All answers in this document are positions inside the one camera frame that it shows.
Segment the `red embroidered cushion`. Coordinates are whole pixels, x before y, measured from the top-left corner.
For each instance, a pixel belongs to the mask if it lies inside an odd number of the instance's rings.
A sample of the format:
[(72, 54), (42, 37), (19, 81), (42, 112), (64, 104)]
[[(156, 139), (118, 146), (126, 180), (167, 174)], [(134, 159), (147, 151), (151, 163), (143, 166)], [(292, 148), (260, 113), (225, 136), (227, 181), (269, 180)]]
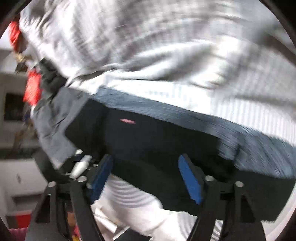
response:
[(28, 103), (30, 106), (36, 106), (41, 98), (42, 91), (40, 89), (41, 75), (37, 72), (36, 68), (28, 69), (27, 61), (32, 60), (29, 55), (23, 54), (25, 48), (25, 38), (20, 30), (20, 18), (14, 18), (8, 26), (8, 37), (10, 45), (16, 57), (16, 62), (25, 68), (27, 73), (27, 82), (25, 93), (23, 95), (23, 102)]

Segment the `black garment with blue trim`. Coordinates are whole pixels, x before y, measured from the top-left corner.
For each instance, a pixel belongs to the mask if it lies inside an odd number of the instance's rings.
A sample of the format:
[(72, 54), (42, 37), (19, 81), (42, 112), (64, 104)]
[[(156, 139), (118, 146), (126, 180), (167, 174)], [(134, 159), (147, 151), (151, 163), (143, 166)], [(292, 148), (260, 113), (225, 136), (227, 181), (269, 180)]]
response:
[(261, 220), (274, 221), (295, 186), (295, 147), (222, 118), (101, 88), (63, 87), (33, 110), (40, 144), (56, 167), (76, 150), (113, 157), (112, 173), (171, 211), (200, 212), (178, 158), (189, 156), (219, 181), (239, 180)]

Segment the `grey white striped bed sheet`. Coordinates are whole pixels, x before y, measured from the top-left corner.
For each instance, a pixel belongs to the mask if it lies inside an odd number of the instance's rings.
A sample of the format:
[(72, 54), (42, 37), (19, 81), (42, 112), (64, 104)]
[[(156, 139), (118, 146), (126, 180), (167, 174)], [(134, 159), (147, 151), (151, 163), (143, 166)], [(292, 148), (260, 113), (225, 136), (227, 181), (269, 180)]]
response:
[[(110, 88), (295, 147), (295, 30), (271, 1), (32, 1), (20, 29), (44, 76), (42, 99)], [(108, 220), (136, 240), (188, 240), (198, 215), (163, 208), (112, 170), (91, 210), (98, 227)], [(295, 186), (274, 221), (256, 210), (265, 240), (294, 211)]]

